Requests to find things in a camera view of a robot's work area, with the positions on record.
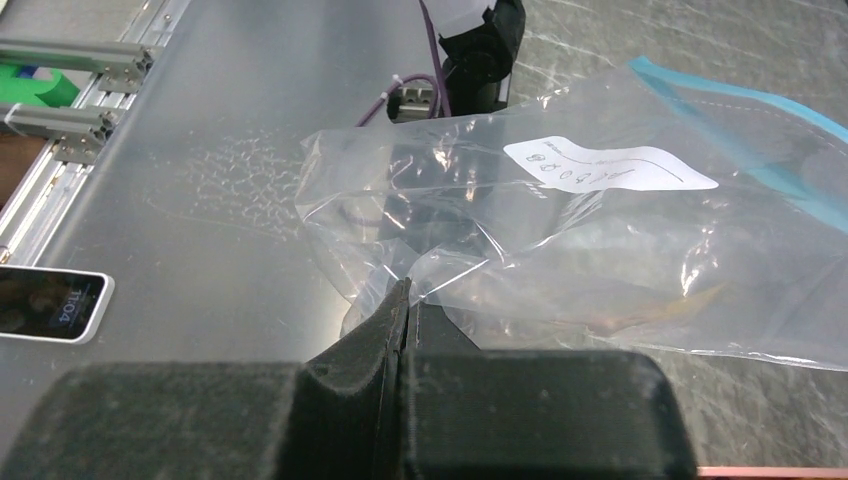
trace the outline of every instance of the green plastic part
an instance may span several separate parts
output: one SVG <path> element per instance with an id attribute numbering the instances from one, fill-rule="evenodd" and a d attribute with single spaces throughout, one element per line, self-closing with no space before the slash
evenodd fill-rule
<path id="1" fill-rule="evenodd" d="M 0 65 L 0 103 L 22 103 L 41 107 L 68 107 L 79 94 L 79 88 L 56 69 L 53 78 L 38 80 L 18 78 L 20 65 Z"/>

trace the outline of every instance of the brown object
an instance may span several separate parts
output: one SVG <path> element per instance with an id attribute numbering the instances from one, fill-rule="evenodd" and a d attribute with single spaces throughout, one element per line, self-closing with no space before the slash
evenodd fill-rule
<path id="1" fill-rule="evenodd" d="M 11 198 L 45 140 L 0 133 L 0 210 Z"/>

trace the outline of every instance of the label on bag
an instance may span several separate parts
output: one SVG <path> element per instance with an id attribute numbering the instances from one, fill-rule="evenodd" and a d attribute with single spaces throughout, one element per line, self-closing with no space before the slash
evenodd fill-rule
<path id="1" fill-rule="evenodd" d="M 570 193 L 718 187 L 715 180 L 655 147 L 592 150 L 564 137 L 546 137 L 507 145 L 504 152 L 545 187 Z"/>

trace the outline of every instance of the plastic bag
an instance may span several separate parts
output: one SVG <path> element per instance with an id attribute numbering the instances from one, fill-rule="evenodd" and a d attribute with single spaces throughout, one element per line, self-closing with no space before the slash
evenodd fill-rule
<path id="1" fill-rule="evenodd" d="M 485 345 L 846 369 L 846 143 L 637 59 L 493 115 L 319 132 L 296 206 L 348 328 L 410 276 Z"/>

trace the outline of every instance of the smartphone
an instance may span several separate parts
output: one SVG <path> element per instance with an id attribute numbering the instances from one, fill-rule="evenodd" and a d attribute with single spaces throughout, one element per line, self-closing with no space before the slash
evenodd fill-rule
<path id="1" fill-rule="evenodd" d="M 102 273 L 0 265 L 0 338 L 85 343 L 114 289 Z"/>

